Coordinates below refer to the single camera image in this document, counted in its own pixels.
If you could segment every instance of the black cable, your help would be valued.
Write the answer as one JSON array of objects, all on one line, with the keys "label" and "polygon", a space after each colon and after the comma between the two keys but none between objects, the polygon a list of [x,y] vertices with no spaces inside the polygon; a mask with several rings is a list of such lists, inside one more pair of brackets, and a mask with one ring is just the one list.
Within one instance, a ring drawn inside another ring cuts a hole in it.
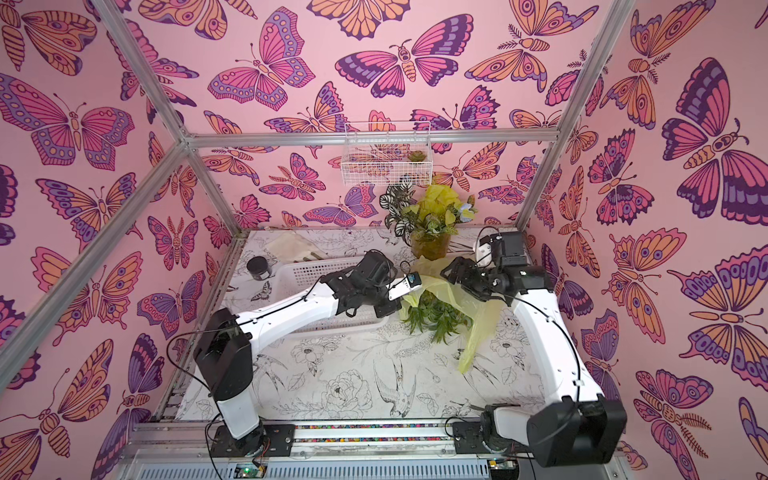
[{"label": "black cable", "polygon": [[216,419],[221,416],[220,413],[217,413],[213,419],[211,419],[210,422],[208,422],[208,425],[205,426],[205,448],[208,450],[208,458],[210,460],[210,464],[214,466],[214,472],[216,472],[216,476],[219,478],[219,480],[224,480],[221,478],[221,474],[219,473],[219,469],[216,468],[216,464],[214,463],[214,456],[210,454],[210,446],[208,445],[208,430],[210,429],[210,426],[216,422]]}]

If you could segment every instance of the fake plant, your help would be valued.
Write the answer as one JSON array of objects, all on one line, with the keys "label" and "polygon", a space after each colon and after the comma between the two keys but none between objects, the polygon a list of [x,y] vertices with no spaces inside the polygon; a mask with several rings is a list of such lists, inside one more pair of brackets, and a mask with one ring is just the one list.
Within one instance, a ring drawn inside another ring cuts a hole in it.
[{"label": "fake plant", "polygon": [[458,333],[457,327],[463,325],[467,328],[472,326],[472,318],[459,312],[453,306],[438,300],[434,293],[425,291],[419,297],[419,306],[412,307],[409,310],[408,318],[403,320],[407,323],[411,335],[418,330],[419,332],[432,331],[432,341],[434,343],[448,343],[446,337]]}]

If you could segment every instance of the white wire basket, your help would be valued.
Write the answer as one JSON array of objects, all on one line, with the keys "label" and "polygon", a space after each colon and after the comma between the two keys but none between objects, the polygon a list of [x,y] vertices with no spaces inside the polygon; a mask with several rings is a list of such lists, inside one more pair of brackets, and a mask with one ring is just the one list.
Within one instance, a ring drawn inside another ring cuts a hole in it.
[{"label": "white wire basket", "polygon": [[[321,276],[338,272],[349,266],[355,266],[360,263],[360,260],[362,260],[362,257],[346,257],[283,265],[275,275],[275,287],[270,301],[276,302],[295,295],[304,289],[310,288]],[[373,307],[363,305],[353,317],[348,317],[342,313],[333,318],[318,320],[295,330],[290,336],[302,338],[364,332],[384,326],[388,321],[388,316],[382,319],[376,318]]]},{"label": "white wire basket", "polygon": [[[374,185],[416,184],[432,182],[432,144],[429,141],[430,126],[425,130],[380,131],[376,138],[368,132],[354,131],[350,127],[374,122],[357,121],[344,125],[344,151],[341,157],[341,174],[348,187],[369,182]],[[407,124],[411,121],[390,121],[390,124]],[[420,151],[425,160],[411,162],[408,156]]]}]

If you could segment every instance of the leaf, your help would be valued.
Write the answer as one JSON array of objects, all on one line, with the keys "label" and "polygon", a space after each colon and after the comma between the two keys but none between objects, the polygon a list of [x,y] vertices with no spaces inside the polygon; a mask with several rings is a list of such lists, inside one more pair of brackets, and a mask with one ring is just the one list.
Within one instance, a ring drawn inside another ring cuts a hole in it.
[{"label": "leaf", "polygon": [[505,385],[509,385],[510,383],[514,382],[517,379],[518,379],[518,374],[512,367],[508,366],[507,368],[502,370],[502,382]]},{"label": "leaf", "polygon": [[428,393],[421,393],[417,395],[416,398],[427,406],[430,415],[437,415],[437,410],[440,407],[435,399],[433,399]]},{"label": "leaf", "polygon": [[440,366],[448,366],[448,357],[439,353],[435,354],[435,363]]},{"label": "leaf", "polygon": [[694,438],[694,434],[692,434],[684,426],[680,427],[680,431],[683,433],[683,438],[685,438],[686,442],[688,442],[688,445],[691,447],[691,449],[693,449],[694,452],[696,452],[697,455],[704,458],[710,457],[709,455],[707,455],[704,449],[701,448],[701,445],[699,445],[699,442],[696,441],[696,439]]},{"label": "leaf", "polygon": [[293,390],[298,390],[301,387],[304,386],[304,382],[306,380],[304,379],[304,373],[297,373],[296,375],[292,376],[290,378],[290,381],[288,382],[288,390],[289,392],[292,392]]},{"label": "leaf", "polygon": [[696,415],[695,413],[684,413],[680,416],[680,421],[689,427],[696,427],[698,429],[706,430],[712,429],[710,424],[707,423],[707,420],[703,419],[699,415]]}]

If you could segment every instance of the floral table surface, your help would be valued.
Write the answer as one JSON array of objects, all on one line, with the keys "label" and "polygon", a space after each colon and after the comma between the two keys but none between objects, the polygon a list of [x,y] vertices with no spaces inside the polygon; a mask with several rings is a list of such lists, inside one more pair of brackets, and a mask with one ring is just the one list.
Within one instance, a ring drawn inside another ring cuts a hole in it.
[{"label": "floral table surface", "polygon": [[[382,229],[295,230],[330,258],[381,250],[395,265],[414,260],[401,238]],[[453,240],[472,245],[478,228],[460,230]],[[256,255],[280,263],[265,246],[282,231],[253,231],[243,249],[222,307],[255,310],[270,298],[272,280],[256,281],[245,263]],[[502,310],[496,334],[478,348],[472,368],[458,370],[464,336],[432,343],[431,333],[409,334],[397,315],[375,330],[293,339],[269,345],[253,358],[253,381],[265,419],[385,419],[476,416],[470,405],[516,402],[536,412],[543,405],[541,377],[524,330],[510,309]],[[208,420],[216,409],[208,392],[192,382],[177,420]]]}]

